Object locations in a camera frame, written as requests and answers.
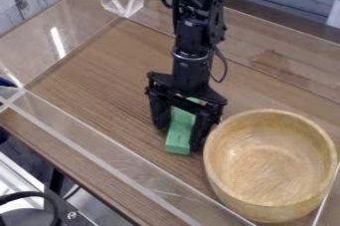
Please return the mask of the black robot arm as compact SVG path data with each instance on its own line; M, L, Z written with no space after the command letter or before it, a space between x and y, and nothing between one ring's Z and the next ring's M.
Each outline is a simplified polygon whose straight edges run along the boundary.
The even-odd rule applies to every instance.
M172 10L175 43L171 50L172 71L149 72L147 95L156 128L171 125L171 110L195 116L188 129L188 147L197 151L211 128L220 123L227 98L209 86L221 82L212 73L212 58L221 57L217 44L227 31L223 17L224 0L161 0Z

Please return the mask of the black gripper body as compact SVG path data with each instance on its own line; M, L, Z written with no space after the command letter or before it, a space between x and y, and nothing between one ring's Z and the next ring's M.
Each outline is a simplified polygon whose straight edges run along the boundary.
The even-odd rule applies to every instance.
M172 72L169 74L148 72L147 95L165 98L171 107L197 114L205 106L227 105L227 98L209 86L213 55L221 56L217 49L199 54L187 54L179 49L172 52Z

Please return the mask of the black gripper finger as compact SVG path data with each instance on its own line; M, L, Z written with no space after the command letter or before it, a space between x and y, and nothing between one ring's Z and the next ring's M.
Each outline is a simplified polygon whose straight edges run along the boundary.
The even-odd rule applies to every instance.
M220 122L220 106L205 106L195 115L193 127L189 137L189 148L192 151L200 151L203 140L215 124Z
M171 102L165 98L151 97L152 121L157 129L164 129L171 122Z

